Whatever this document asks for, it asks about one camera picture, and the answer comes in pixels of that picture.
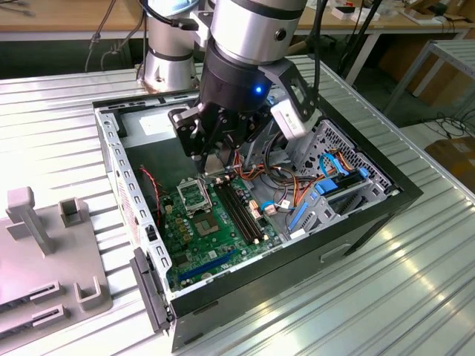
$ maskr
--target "aluminum work table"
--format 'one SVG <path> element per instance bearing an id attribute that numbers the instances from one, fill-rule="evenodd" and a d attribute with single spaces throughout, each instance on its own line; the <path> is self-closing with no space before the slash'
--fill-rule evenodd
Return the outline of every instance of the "aluminum work table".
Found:
<path id="1" fill-rule="evenodd" d="M 313 61 L 293 60 L 312 81 Z M 361 250 L 176 355 L 472 355 L 474 195 L 322 69 L 321 94 L 424 195 Z M 128 264 L 91 107 L 143 92 L 134 70 L 0 82 L 2 194 L 28 184 L 39 207 L 85 199 L 114 299 L 106 313 L 10 355 L 166 355 L 168 339 L 153 334 Z"/>

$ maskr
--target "ram slot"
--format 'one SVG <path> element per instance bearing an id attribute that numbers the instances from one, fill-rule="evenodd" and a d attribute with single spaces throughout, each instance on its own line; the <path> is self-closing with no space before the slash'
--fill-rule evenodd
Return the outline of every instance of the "ram slot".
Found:
<path id="1" fill-rule="evenodd" d="M 215 190 L 217 197 L 224 204 L 226 211 L 236 224 L 248 244 L 261 239 L 261 232 L 252 221 L 248 211 L 242 206 L 235 190 L 229 185 L 219 185 Z"/>

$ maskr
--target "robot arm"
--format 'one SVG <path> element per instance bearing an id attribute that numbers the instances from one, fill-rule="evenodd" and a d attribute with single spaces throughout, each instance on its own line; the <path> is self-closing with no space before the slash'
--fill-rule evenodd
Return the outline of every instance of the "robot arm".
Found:
<path id="1" fill-rule="evenodd" d="M 272 117 L 287 139 L 303 136 L 315 124 L 319 116 L 314 114 L 318 106 L 315 91 L 309 88 L 296 66 L 284 58 L 306 3 L 306 0 L 217 0 L 214 12 L 190 13 L 189 17 L 197 23 L 196 31 L 168 33 L 167 43 L 175 47 L 179 47 L 175 43 L 179 36 L 188 36 L 191 43 L 194 38 L 201 46 L 207 45 L 196 105 L 169 113 L 186 155 L 196 162 L 199 172 L 204 172 L 206 158 L 215 150 L 223 164 L 230 165 L 235 150 L 245 142 L 252 142 Z M 151 26 L 152 49 L 155 35 Z M 167 45 L 164 39 L 158 47 L 167 48 Z M 189 48 L 191 58 L 192 46 Z M 176 74 L 171 71 L 170 78 L 186 72 L 182 82 L 176 81 L 181 86 L 179 89 L 190 88 L 184 80 L 185 76 L 192 76 L 187 71 L 190 67 L 191 64 L 182 63 Z M 269 102 L 273 84 L 284 95 Z"/>

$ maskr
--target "metal bracket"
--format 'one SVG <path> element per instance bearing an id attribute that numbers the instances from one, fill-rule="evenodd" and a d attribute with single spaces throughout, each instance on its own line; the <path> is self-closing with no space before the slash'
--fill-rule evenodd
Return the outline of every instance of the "metal bracket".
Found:
<path id="1" fill-rule="evenodd" d="M 211 38 L 213 12 L 193 11 L 190 13 L 190 19 L 198 24 L 198 31 L 194 32 L 194 41 L 198 43 L 201 48 L 206 48 L 208 46 L 208 40 Z"/>
<path id="2" fill-rule="evenodd" d="M 166 310 L 166 305 L 157 290 L 160 290 L 152 277 L 152 268 L 148 264 L 141 248 L 134 250 L 134 258 L 131 259 L 131 267 L 135 280 L 139 286 L 148 319 L 155 333 L 166 330 L 170 327 L 170 320 Z"/>

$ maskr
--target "power cord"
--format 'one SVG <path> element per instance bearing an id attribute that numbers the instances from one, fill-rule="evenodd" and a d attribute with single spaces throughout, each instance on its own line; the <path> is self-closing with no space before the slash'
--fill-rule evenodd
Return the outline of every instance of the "power cord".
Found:
<path id="1" fill-rule="evenodd" d="M 320 29 L 321 29 L 321 20 L 324 17 L 325 7 L 327 6 L 328 0 L 318 0 L 317 10 L 315 12 L 315 18 L 313 20 L 312 30 L 310 31 L 309 36 L 306 38 L 305 42 L 312 41 L 313 43 L 313 56 L 315 62 L 315 72 L 313 77 L 313 93 L 315 95 L 315 102 L 318 102 L 318 87 L 320 86 Z"/>
<path id="2" fill-rule="evenodd" d="M 426 126 L 429 130 L 435 132 L 436 134 L 439 134 L 440 136 L 446 139 L 453 139 L 454 137 L 463 137 L 466 134 L 475 137 L 475 126 L 472 125 L 470 122 L 465 121 L 466 119 L 468 119 L 467 115 L 473 111 L 475 111 L 475 109 L 468 111 L 461 119 L 447 117 L 443 112 L 440 111 L 437 113 L 436 118 L 425 119 L 418 123 L 424 124 L 424 126 Z M 443 131 L 443 133 L 429 126 L 428 123 L 430 122 L 436 123 Z M 459 132 L 449 131 L 447 126 L 451 126 Z"/>
<path id="3" fill-rule="evenodd" d="M 142 9 L 157 21 L 163 22 L 172 27 L 178 27 L 184 31 L 198 31 L 198 23 L 193 19 L 167 19 L 165 16 L 160 15 L 157 11 L 152 9 L 148 5 L 148 0 L 138 0 L 138 2 Z"/>
<path id="4" fill-rule="evenodd" d="M 91 60 L 92 51 L 94 49 L 94 46 L 97 43 L 99 43 L 99 41 L 101 39 L 102 29 L 103 29 L 105 23 L 107 22 L 109 16 L 111 15 L 112 9 L 114 8 L 114 5 L 116 4 L 116 2 L 117 2 L 117 0 L 111 0 L 111 3 L 109 4 L 108 9 L 105 12 L 104 18 L 102 19 L 101 23 L 99 24 L 96 32 L 91 37 L 91 42 L 89 43 L 88 57 L 86 59 L 86 63 L 84 64 L 84 73 L 88 72 L 88 66 L 89 66 L 89 61 Z"/>
<path id="5" fill-rule="evenodd" d="M 142 27 L 143 19 L 146 17 L 146 12 L 143 11 L 142 15 L 140 17 L 139 22 L 137 25 L 134 27 L 134 29 L 128 33 L 128 35 L 123 39 L 122 42 L 120 42 L 119 45 L 115 44 L 112 46 L 111 50 L 104 52 L 101 57 L 101 71 L 104 71 L 104 59 L 108 54 L 118 54 L 118 52 L 123 49 L 123 47 L 127 44 L 128 40 Z"/>
<path id="6" fill-rule="evenodd" d="M 363 2 L 361 3 L 361 6 L 359 7 L 358 18 L 356 19 L 355 27 L 353 28 L 351 36 L 348 39 L 347 45 L 343 49 L 343 52 L 341 52 L 341 57 L 340 57 L 340 60 L 338 61 L 338 66 L 339 67 L 341 66 L 341 63 L 344 61 L 345 57 L 348 55 L 348 47 L 350 46 L 351 40 L 353 39 L 353 36 L 355 35 L 356 29 L 358 28 L 359 19 L 361 18 L 361 13 L 362 12 L 363 12 Z"/>

